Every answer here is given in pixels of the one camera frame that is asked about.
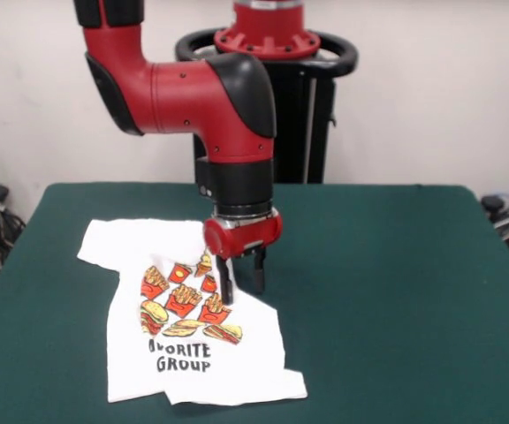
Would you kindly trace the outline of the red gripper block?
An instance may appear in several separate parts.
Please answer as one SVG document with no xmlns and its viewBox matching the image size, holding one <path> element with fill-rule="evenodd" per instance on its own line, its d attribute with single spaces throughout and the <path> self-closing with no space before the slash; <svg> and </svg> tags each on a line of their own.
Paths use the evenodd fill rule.
<svg viewBox="0 0 509 424">
<path fill-rule="evenodd" d="M 264 261 L 267 246 L 275 243 L 283 230 L 282 216 L 276 208 L 265 216 L 226 220 L 211 217 L 203 224 L 203 237 L 209 251 L 216 255 L 220 276 L 221 299 L 224 305 L 232 304 L 232 280 L 227 259 L 240 257 L 258 248 L 254 254 L 254 288 L 257 294 L 265 290 Z"/>
</svg>

